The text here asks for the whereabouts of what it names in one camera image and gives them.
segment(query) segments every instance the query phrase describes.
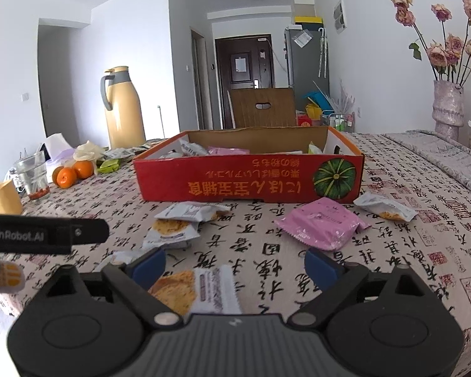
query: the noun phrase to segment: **blue gripper pad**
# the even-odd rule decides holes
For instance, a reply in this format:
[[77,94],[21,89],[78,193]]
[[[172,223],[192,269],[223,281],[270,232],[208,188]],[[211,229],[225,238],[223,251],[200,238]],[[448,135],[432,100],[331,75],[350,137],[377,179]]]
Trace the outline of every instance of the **blue gripper pad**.
[[139,286],[148,291],[166,270],[166,253],[161,248],[154,248],[128,264],[126,274]]
[[323,292],[332,287],[345,273],[342,265],[327,257],[317,248],[310,248],[304,259],[305,273]]

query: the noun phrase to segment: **beige thermos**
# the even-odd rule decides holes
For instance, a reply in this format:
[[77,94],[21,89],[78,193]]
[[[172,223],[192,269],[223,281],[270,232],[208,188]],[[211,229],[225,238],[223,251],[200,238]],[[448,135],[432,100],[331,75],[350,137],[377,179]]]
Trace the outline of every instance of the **beige thermos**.
[[112,149],[141,146],[145,142],[139,97],[128,67],[107,69],[101,78],[101,98]]

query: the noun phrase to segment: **red box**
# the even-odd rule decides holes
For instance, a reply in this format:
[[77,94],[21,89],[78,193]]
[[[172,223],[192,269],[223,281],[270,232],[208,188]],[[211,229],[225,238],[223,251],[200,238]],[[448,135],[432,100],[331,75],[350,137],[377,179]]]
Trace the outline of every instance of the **red box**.
[[[179,139],[201,146],[249,149],[249,155],[159,159]],[[307,154],[314,142],[325,154]],[[276,154],[301,150],[304,154]],[[328,196],[341,203],[360,191],[365,156],[334,128],[243,128],[182,132],[140,154],[134,169],[146,201],[311,202]]]
[[297,126],[309,127],[312,126],[312,119],[307,114],[297,115]]

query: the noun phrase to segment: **paper cup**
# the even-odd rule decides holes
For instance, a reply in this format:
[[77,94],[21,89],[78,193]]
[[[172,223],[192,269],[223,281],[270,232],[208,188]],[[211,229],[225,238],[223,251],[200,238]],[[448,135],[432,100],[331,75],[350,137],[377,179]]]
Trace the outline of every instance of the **paper cup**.
[[12,180],[0,183],[0,214],[20,215],[23,205]]

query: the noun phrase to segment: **wire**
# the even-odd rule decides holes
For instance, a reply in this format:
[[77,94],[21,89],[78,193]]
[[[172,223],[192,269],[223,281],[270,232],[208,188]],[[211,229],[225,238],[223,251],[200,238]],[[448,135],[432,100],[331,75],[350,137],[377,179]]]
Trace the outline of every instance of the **wire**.
[[272,44],[270,43],[270,41],[267,38],[265,38],[265,41],[267,41],[269,43],[270,50],[271,50],[272,55],[274,56],[275,60],[277,61],[277,63],[281,66],[281,68],[283,69],[284,72],[288,72],[288,70],[285,67],[283,67],[283,64],[281,64],[281,61],[279,61],[279,59],[277,58],[276,53],[272,49]]

